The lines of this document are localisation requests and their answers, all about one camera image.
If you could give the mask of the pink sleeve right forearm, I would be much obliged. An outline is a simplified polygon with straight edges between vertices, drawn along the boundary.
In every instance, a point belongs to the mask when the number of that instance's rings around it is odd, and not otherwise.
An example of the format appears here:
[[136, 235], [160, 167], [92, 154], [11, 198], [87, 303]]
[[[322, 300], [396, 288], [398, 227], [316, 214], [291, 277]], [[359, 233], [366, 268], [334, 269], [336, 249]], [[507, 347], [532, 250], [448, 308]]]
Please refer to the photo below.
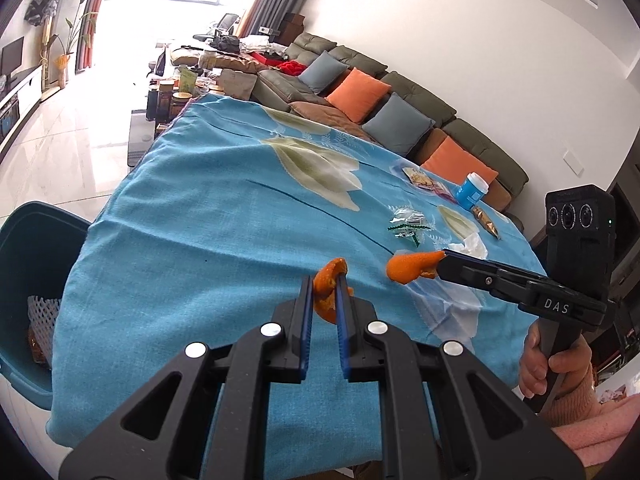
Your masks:
[[540, 418], [589, 469], [602, 466], [613, 457], [638, 416], [638, 394], [600, 403], [589, 367], [582, 382], [555, 399]]

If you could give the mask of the person right hand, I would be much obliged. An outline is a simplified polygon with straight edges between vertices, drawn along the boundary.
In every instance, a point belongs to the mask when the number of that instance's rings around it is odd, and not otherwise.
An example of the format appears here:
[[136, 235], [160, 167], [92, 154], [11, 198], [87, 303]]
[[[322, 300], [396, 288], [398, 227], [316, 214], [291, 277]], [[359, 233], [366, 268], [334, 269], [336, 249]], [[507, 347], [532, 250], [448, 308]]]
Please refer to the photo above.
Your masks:
[[566, 396], [583, 382], [591, 382], [592, 352], [583, 336], [580, 336], [568, 350], [550, 358], [544, 355], [540, 345], [540, 327], [536, 321], [529, 326], [518, 370], [518, 388], [527, 399], [542, 396], [547, 391], [547, 376], [550, 372], [564, 375], [558, 396]]

